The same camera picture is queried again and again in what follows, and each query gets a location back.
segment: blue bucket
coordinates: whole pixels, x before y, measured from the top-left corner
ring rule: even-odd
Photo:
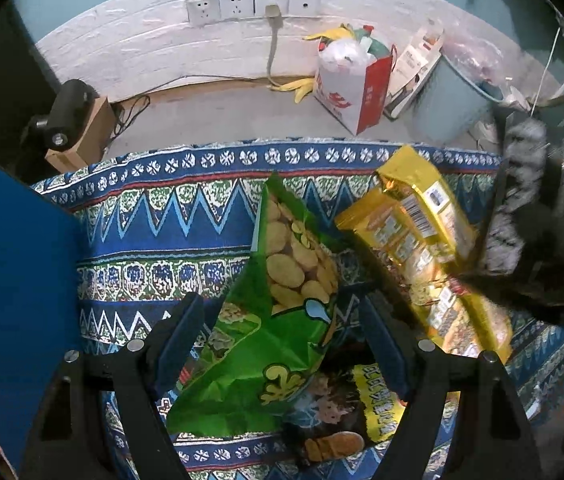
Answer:
[[[448,142],[487,116],[493,104],[501,101],[478,88],[442,55],[415,104],[413,124],[418,133]]]

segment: yellow snack package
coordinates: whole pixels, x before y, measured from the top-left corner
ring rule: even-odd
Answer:
[[[512,335],[506,312],[449,276],[462,269],[476,234],[437,168],[404,146],[377,175],[382,186],[338,215],[337,227],[379,256],[441,348],[463,355],[490,349],[506,362]],[[468,345],[471,331],[477,337]]]
[[[397,285],[426,334],[445,352],[476,357],[481,342],[454,282],[431,254],[406,208],[376,187],[335,218],[371,251],[383,253],[385,276]]]

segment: tablecloth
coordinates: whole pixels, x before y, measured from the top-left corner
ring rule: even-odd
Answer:
[[[187,292],[221,294],[248,258],[261,187],[272,171],[335,230],[335,215],[374,185],[373,170],[399,144],[351,139],[251,140],[130,153],[34,186],[80,220],[86,257],[78,266],[80,331],[86,351],[117,351],[144,338]],[[469,220],[482,218],[500,158],[415,146],[432,161]],[[363,278],[354,254],[338,256],[345,283]],[[337,312],[340,330],[357,326],[355,305]],[[541,401],[542,420],[564,398],[564,328],[511,313],[513,355],[507,369],[522,402]],[[196,343],[204,344],[204,333]],[[165,417],[176,394],[158,403]],[[109,444],[120,478],[137,479],[114,394],[103,399]],[[425,478],[444,464],[454,412],[445,413]],[[361,480],[372,476],[386,443],[299,472],[276,434],[173,438],[193,480]]]

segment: power cord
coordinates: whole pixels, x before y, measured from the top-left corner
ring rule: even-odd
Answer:
[[[143,104],[139,110],[134,113],[134,109],[136,105],[143,100]],[[113,135],[108,139],[107,146],[111,144],[114,140],[116,140],[120,135],[122,135],[128,128],[136,122],[138,116],[146,110],[151,105],[151,97],[147,94],[140,94],[136,96],[136,100],[133,102],[131,107],[129,108],[128,115],[124,118],[124,113],[126,110],[121,105],[116,106],[118,108],[118,112],[116,113],[116,127],[113,130]]]
[[[269,5],[265,9],[265,15],[268,18],[268,23],[271,26],[271,48],[268,51],[267,61],[267,79],[273,86],[281,86],[280,83],[275,81],[271,76],[271,69],[273,67],[273,60],[277,51],[277,33],[282,28],[282,12],[277,5]]]
[[[548,56],[548,61],[544,67],[544,72],[542,73],[542,79],[540,79],[540,87],[537,88],[537,93],[535,94],[535,101],[532,103],[532,110],[530,111],[530,116],[535,113],[535,107],[537,106],[537,99],[540,97],[540,91],[542,91],[542,85],[544,84],[544,78],[546,77],[546,72],[548,72],[548,66],[553,59],[553,54],[555,53],[555,46],[558,44],[559,33],[561,32],[561,27],[558,27],[558,31],[555,33],[555,40],[553,40],[553,47],[550,50],[550,55]]]

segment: cable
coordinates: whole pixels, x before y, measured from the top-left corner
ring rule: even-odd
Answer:
[[[540,90],[542,90],[542,85],[544,84],[544,77],[546,77],[546,72],[548,71],[548,66],[550,65],[551,60],[553,59],[553,54],[555,53],[555,46],[558,44],[558,37],[559,33],[561,32],[561,27],[558,27],[558,31],[555,33],[555,40],[553,40],[553,48],[550,50],[550,56],[548,56],[548,62],[544,67],[544,72],[542,74],[542,79],[540,79],[540,87],[537,88],[537,93],[535,94],[535,101],[532,104],[532,110],[530,111],[530,116],[535,113],[535,105],[537,104],[537,99],[540,97]]]
[[[133,113],[133,110],[136,108],[136,105],[142,100],[144,99],[144,103],[142,104],[142,107],[140,107],[139,110],[136,111],[136,113]],[[127,128],[129,126],[131,126],[131,124],[133,124],[137,117],[146,110],[146,108],[148,108],[151,105],[151,97],[147,94],[141,94],[138,95],[136,97],[136,100],[133,102],[133,104],[131,105],[131,107],[129,108],[128,111],[128,115],[126,117],[126,119],[123,119],[122,117],[124,116],[124,108],[122,108],[120,106],[120,112],[118,114],[116,114],[116,127],[113,131],[113,136],[110,137],[110,139],[108,139],[107,142],[107,146],[113,142],[114,140],[116,140],[121,134],[123,134]]]
[[[271,85],[281,86],[281,84],[275,81],[271,76],[271,69],[273,67],[273,60],[275,59],[275,52],[277,51],[277,33],[283,25],[282,13],[277,5],[267,6],[265,13],[268,18],[268,23],[271,26],[271,48],[268,51],[267,79]]]
[[[142,96],[144,94],[150,94],[151,92],[154,92],[160,88],[162,88],[163,86],[166,85],[170,85],[172,83],[175,83],[176,81],[179,81],[180,79],[186,79],[187,77],[211,77],[214,79],[226,79],[229,81],[247,81],[247,82],[251,82],[251,81],[257,81],[258,79],[262,79],[261,77],[243,77],[243,76],[234,76],[234,75],[218,75],[218,74],[186,74],[186,75],[179,75],[176,78],[173,78],[169,81],[166,81],[166,83],[160,83],[159,85],[153,86],[151,88],[149,88],[148,90],[144,90],[139,94],[135,94],[132,95],[126,99],[124,99],[124,101],[129,101],[130,99],[135,99],[136,97]]]
[[[470,138],[475,141],[475,145],[476,145],[476,147],[477,147],[478,152],[485,152],[486,150],[484,149],[484,146],[482,146],[481,140],[478,139],[477,137],[475,137],[475,136],[472,134],[472,132],[470,131],[470,128],[468,129],[467,133],[469,134]]]

